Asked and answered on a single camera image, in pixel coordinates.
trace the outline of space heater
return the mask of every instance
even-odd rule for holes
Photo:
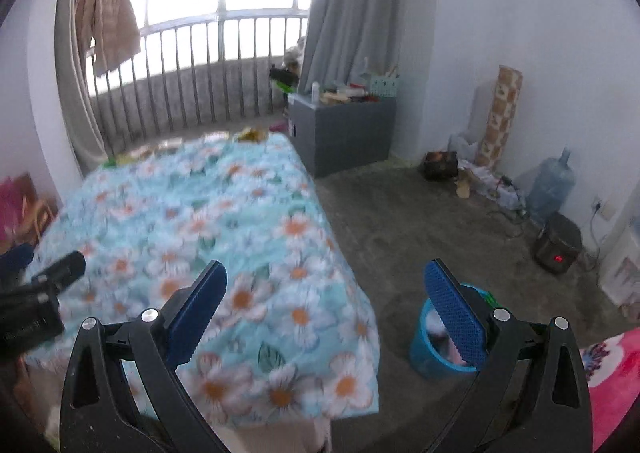
[[[580,229],[564,215],[552,213],[532,250],[534,259],[547,271],[564,274],[582,251]]]

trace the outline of gray storage box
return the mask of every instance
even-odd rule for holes
[[[395,118],[395,98],[327,106],[289,96],[289,135],[314,177],[387,159]]]

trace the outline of basket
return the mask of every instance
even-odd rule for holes
[[[476,289],[482,295],[487,295],[484,290],[478,289],[478,287],[467,284],[463,285]],[[418,320],[418,328],[415,331],[414,340],[412,341],[411,349],[409,350],[409,361],[411,366],[414,367],[416,372],[426,378],[444,377],[454,373],[478,372],[476,367],[455,365],[438,354],[438,351],[433,347],[433,344],[427,334],[427,329],[424,326],[425,318],[432,309],[433,303],[428,299],[422,306],[420,319]]]

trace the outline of floral bedspread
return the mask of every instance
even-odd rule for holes
[[[587,374],[593,451],[620,425],[640,396],[640,328],[582,351]]]
[[[65,333],[27,357],[60,383],[84,318],[136,318],[216,259],[228,274],[225,297],[177,370],[207,422],[377,412],[372,308],[284,136],[199,140],[172,156],[97,170],[60,211],[28,277],[75,249],[87,269],[60,297]],[[136,404],[152,413],[133,363],[124,368]]]

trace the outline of metal screw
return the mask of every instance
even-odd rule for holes
[[[84,330],[91,330],[93,327],[95,327],[95,318],[87,318],[82,322]]]
[[[158,311],[154,308],[148,308],[146,309],[143,313],[142,316],[140,316],[140,318],[142,319],[142,321],[144,321],[145,323],[151,323],[152,321],[154,321],[156,318],[158,317]]]
[[[505,310],[503,308],[497,308],[496,310],[494,310],[494,318],[498,321],[509,321],[510,317],[511,314],[509,314],[508,310]]]
[[[561,328],[562,330],[567,330],[569,328],[569,322],[563,317],[556,318],[554,323],[556,327]]]

